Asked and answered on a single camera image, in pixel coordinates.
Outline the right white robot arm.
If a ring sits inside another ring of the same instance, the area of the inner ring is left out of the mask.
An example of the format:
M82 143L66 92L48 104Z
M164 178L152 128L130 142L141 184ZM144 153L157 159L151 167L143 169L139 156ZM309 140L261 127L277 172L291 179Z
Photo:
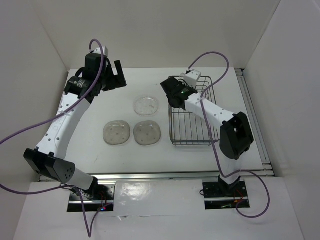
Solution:
M205 121L211 140L212 130L219 131L219 150L212 143L219 170L218 190L223 196L230 196L240 182L246 152L254 142L247 115L228 111L208 100L207 92L213 85L199 92L173 76L160 85L171 107L193 113Z

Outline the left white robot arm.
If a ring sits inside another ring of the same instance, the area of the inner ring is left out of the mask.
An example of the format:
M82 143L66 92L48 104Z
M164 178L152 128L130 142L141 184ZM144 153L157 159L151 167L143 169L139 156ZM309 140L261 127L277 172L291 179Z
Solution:
M70 140L84 113L100 92L127 85L120 60L114 65L97 53L85 57L85 65L71 77L64 88L59 113L35 149L27 148L23 157L38 174L61 184L75 186L88 200L106 197L109 189L98 179L65 160Z

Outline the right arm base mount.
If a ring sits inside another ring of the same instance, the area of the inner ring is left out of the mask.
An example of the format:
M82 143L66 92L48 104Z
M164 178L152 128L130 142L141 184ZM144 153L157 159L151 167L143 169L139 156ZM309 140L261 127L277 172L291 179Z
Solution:
M199 194L203 197L205 210L229 210L250 208L250 200L246 183L243 179L236 185L227 187L215 178L202 180Z

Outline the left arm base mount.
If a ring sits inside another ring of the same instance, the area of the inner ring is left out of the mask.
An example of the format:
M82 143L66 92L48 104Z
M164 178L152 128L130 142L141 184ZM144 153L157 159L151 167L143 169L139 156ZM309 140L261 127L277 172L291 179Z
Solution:
M113 212L114 211L114 197L116 184L110 183L104 185L107 188L106 193L98 193L94 198L87 196L80 190L83 199L84 210L86 213L97 212L101 209L102 212ZM69 200L67 204L68 213L80 213L82 212L82 202L79 194L75 190L71 190Z

